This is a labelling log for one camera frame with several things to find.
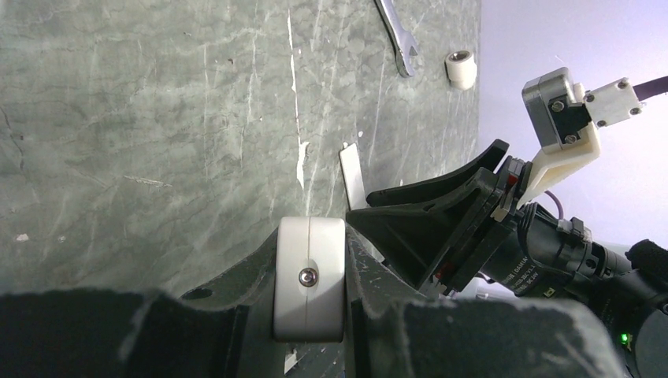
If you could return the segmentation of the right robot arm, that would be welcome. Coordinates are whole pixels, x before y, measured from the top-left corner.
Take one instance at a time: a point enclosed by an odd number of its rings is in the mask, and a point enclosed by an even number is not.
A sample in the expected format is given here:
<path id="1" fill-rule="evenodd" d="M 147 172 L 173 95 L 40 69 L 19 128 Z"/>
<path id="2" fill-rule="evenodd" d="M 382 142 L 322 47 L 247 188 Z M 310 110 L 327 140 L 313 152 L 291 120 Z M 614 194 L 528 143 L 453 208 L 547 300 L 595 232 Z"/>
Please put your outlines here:
<path id="1" fill-rule="evenodd" d="M 582 220 L 522 205 L 533 166 L 508 147 L 497 139 L 446 175 L 374 191 L 347 223 L 416 290 L 447 295 L 486 276 L 518 297 L 576 300 L 631 376 L 666 376 L 667 252 L 644 240 L 616 254 Z"/>

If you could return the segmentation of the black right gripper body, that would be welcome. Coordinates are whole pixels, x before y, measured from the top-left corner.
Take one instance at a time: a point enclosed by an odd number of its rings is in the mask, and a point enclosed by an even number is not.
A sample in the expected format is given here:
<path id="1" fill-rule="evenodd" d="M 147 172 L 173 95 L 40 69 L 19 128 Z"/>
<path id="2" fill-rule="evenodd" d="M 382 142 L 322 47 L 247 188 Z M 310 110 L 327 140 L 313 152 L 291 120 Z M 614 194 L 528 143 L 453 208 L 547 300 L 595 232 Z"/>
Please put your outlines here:
<path id="1" fill-rule="evenodd" d="M 455 218 L 452 233 L 429 263 L 418 291 L 428 297 L 461 291 L 514 230 L 518 200 L 533 163 L 507 157 L 497 172 L 478 169 L 447 198 L 445 215 Z"/>

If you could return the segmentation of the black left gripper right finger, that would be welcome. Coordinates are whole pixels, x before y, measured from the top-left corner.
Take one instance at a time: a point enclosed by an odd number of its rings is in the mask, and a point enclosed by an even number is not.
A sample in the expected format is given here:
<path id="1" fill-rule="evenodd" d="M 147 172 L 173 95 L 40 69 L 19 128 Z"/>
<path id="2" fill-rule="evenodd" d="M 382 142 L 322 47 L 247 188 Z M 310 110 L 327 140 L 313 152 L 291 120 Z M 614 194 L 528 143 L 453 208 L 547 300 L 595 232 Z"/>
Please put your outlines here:
<path id="1" fill-rule="evenodd" d="M 625 377 L 607 331 L 571 300 L 428 298 L 347 228 L 349 377 Z"/>

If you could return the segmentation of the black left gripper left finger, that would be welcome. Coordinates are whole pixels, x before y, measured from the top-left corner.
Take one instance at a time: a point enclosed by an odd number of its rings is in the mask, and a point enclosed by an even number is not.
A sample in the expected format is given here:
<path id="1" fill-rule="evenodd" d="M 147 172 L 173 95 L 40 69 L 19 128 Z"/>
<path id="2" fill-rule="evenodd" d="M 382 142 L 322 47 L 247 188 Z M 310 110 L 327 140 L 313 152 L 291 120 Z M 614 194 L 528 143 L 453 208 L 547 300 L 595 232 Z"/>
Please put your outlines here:
<path id="1" fill-rule="evenodd" d="M 4 377 L 275 377 L 276 234 L 181 297 L 100 287 L 1 296 Z"/>

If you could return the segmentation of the white pipe elbow fitting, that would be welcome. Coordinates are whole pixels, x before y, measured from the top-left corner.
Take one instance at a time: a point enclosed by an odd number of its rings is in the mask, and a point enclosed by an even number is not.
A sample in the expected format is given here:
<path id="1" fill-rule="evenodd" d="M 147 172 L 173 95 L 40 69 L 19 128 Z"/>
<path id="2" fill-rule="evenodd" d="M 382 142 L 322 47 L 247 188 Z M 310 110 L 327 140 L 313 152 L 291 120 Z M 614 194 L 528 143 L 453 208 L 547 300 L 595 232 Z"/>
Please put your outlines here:
<path id="1" fill-rule="evenodd" d="M 460 91 L 471 89 L 477 80 L 475 55 L 469 50 L 451 53 L 445 59 L 447 77 L 451 85 Z"/>

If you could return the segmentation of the white battery cover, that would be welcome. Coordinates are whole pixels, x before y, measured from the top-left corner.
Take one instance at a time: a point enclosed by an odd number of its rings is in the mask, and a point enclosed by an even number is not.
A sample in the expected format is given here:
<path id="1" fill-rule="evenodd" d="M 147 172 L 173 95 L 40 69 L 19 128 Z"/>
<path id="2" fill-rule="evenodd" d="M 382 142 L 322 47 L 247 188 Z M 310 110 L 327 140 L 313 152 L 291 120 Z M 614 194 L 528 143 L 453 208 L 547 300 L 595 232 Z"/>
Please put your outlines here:
<path id="1" fill-rule="evenodd" d="M 345 146 L 339 158 L 349 209 L 363 209 L 367 206 L 366 190 L 357 144 Z"/>

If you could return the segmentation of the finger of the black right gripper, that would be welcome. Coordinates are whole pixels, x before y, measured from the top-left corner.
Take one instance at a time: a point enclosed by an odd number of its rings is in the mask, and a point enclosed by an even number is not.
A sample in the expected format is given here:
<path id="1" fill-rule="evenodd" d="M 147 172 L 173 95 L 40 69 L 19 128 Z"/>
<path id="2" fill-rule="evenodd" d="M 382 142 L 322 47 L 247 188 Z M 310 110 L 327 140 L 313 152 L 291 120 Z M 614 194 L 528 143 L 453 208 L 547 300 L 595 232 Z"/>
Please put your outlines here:
<path id="1" fill-rule="evenodd" d="M 465 184 L 479 169 L 494 172 L 509 147 L 509 143 L 495 139 L 486 150 L 455 171 L 429 180 L 371 192 L 366 202 L 370 207 L 381 207 L 416 204 L 439 198 Z"/>
<path id="2" fill-rule="evenodd" d="M 456 223 L 452 215 L 443 212 L 447 198 L 458 188 L 439 198 L 416 204 L 368 205 L 364 209 L 348 212 L 346 221 L 376 247 L 407 284 L 418 290 L 429 263 L 434 260 Z"/>

